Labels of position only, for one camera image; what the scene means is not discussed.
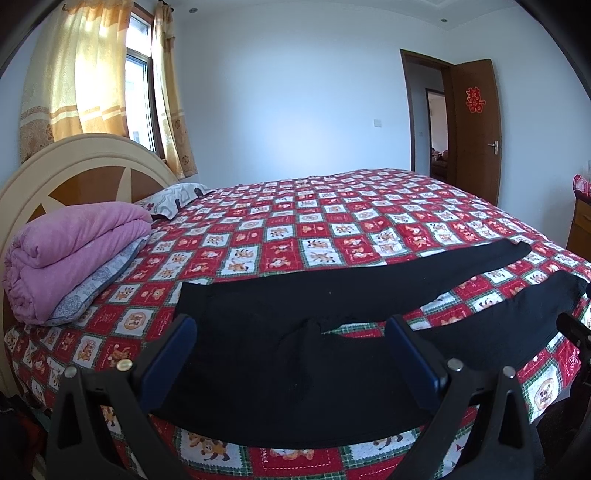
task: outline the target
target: pink folded blanket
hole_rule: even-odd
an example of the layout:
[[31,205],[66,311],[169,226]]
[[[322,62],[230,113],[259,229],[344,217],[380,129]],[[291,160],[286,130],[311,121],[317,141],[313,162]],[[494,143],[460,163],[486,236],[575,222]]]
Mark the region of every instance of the pink folded blanket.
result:
[[[72,207],[66,207],[56,213],[70,208]],[[121,218],[128,218],[125,215],[115,214],[115,216],[118,217],[118,221],[121,221]],[[63,218],[62,216],[59,218],[60,222],[64,222],[63,225],[67,224],[71,225],[71,228],[75,228],[70,223],[70,219],[62,220]],[[38,222],[37,225],[42,224],[43,229],[49,227],[46,230],[48,233],[46,233],[45,239],[41,239],[41,228],[39,231],[36,228],[29,229],[30,236],[23,235],[22,231],[17,235],[18,240],[11,245],[5,257],[6,270],[2,280],[2,286],[17,320],[37,325],[46,322],[57,304],[75,286],[132,241],[148,235],[151,230],[150,223],[143,219],[124,221],[122,225],[105,229],[102,225],[93,226],[91,223],[104,220],[113,225],[113,219],[109,219],[108,215],[94,212],[94,215],[90,215],[89,218],[93,220],[88,220],[86,224],[82,222],[82,232],[75,230],[68,232],[66,230],[66,234],[64,234],[52,223]],[[99,234],[97,238],[90,238],[97,232],[102,232],[102,234]],[[31,242],[31,237],[37,238],[37,242]],[[90,238],[90,240],[81,245],[83,238]],[[52,245],[52,243],[66,243],[67,245]],[[27,255],[23,254],[25,245],[28,249]],[[73,253],[63,256],[63,252],[66,251]],[[55,258],[57,261],[47,263],[48,259]],[[31,261],[31,259],[40,259],[37,260],[37,263],[43,267],[30,266],[27,261]]]
[[133,220],[151,223],[152,216],[144,208],[126,202],[64,207],[26,224],[12,239],[7,256],[29,267],[46,267]]

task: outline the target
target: door handle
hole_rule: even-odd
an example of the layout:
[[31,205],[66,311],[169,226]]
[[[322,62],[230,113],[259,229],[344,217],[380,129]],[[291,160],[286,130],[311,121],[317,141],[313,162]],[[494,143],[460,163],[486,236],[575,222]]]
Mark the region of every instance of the door handle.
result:
[[495,140],[494,143],[489,143],[488,146],[495,148],[495,155],[499,154],[499,141],[498,140]]

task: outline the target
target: wooden door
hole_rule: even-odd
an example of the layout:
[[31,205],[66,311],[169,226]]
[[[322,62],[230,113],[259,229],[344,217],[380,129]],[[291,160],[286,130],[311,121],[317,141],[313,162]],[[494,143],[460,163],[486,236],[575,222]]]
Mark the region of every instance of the wooden door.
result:
[[456,115],[456,186],[493,205],[501,177],[501,113],[488,59],[450,67]]

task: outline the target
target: red paper cutout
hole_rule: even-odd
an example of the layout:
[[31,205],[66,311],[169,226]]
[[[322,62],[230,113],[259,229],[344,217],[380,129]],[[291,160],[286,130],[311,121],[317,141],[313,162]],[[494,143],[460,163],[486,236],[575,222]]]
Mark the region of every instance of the red paper cutout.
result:
[[478,87],[469,87],[466,90],[467,102],[466,105],[470,110],[470,113],[482,113],[484,106],[486,105],[486,100],[483,100],[480,96],[480,89]]

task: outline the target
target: metal screw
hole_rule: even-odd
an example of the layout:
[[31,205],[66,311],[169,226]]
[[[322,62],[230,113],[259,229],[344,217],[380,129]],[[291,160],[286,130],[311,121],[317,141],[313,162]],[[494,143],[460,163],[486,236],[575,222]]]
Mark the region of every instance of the metal screw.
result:
[[514,378],[515,377],[515,368],[510,367],[509,365],[506,365],[505,367],[503,367],[503,374],[506,377]]
[[66,367],[64,370],[64,377],[66,378],[73,378],[78,373],[78,369],[74,366]]
[[127,372],[132,366],[134,366],[134,363],[129,358],[124,358],[117,362],[117,370],[120,372]]
[[462,370],[462,368],[464,368],[464,364],[461,360],[458,360],[457,358],[450,358],[447,361],[447,367],[450,370],[453,370],[454,372],[459,372],[460,370]]

